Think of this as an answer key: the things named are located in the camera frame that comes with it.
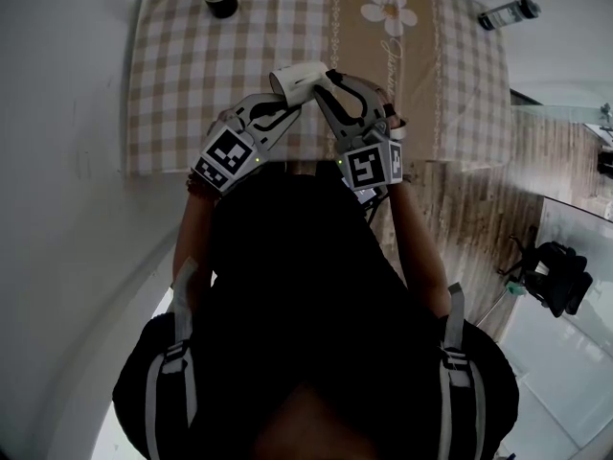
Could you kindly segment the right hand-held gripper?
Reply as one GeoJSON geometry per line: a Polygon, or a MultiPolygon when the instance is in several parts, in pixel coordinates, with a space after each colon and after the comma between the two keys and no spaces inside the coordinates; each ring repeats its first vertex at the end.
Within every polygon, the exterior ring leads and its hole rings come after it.
{"type": "Polygon", "coordinates": [[[358,99],[361,112],[351,116],[323,86],[314,97],[338,140],[337,166],[353,191],[396,184],[402,180],[401,143],[392,139],[375,89],[359,77],[335,69],[326,73],[331,83],[358,99]]]}

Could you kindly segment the person's right hand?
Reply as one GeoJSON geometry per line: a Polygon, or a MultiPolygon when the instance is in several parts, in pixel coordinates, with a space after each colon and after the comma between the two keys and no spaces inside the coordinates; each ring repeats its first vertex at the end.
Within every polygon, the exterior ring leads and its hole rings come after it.
{"type": "Polygon", "coordinates": [[[393,101],[388,95],[387,91],[378,87],[375,90],[375,92],[379,98],[379,101],[385,113],[385,118],[387,120],[390,130],[405,127],[406,122],[403,119],[401,119],[396,113],[393,101]]]}

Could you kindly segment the person's left hand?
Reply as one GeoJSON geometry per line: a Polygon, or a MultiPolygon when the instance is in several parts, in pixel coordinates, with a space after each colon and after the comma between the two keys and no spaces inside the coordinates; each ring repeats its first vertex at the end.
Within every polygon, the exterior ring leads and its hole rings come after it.
{"type": "Polygon", "coordinates": [[[225,109],[221,111],[217,118],[211,123],[209,129],[207,130],[207,135],[210,136],[215,130],[216,127],[221,124],[226,124],[228,121],[233,120],[235,117],[235,112],[233,109],[225,109]]]}

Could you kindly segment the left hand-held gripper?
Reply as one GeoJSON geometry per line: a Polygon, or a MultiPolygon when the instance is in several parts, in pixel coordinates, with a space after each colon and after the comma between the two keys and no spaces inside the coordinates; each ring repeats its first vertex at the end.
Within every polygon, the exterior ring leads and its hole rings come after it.
{"type": "Polygon", "coordinates": [[[196,175],[220,195],[263,165],[263,154],[283,137],[301,116],[302,107],[289,107],[279,94],[252,94],[229,108],[233,120],[215,121],[192,165],[196,175]]]}

